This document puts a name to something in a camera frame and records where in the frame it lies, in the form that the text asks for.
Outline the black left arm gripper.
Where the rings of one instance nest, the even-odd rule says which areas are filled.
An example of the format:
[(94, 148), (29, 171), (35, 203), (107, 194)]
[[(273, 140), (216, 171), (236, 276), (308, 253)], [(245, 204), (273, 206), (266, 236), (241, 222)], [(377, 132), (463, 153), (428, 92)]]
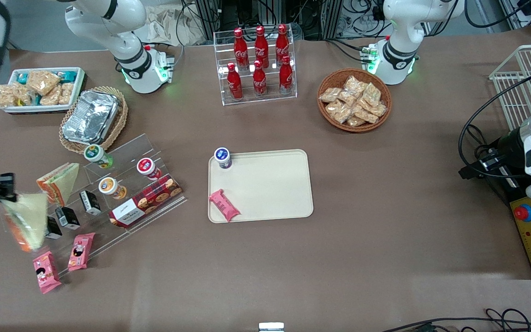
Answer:
[(519, 130), (478, 147), (478, 164), (459, 170), (462, 179), (485, 177), (525, 178), (525, 156)]

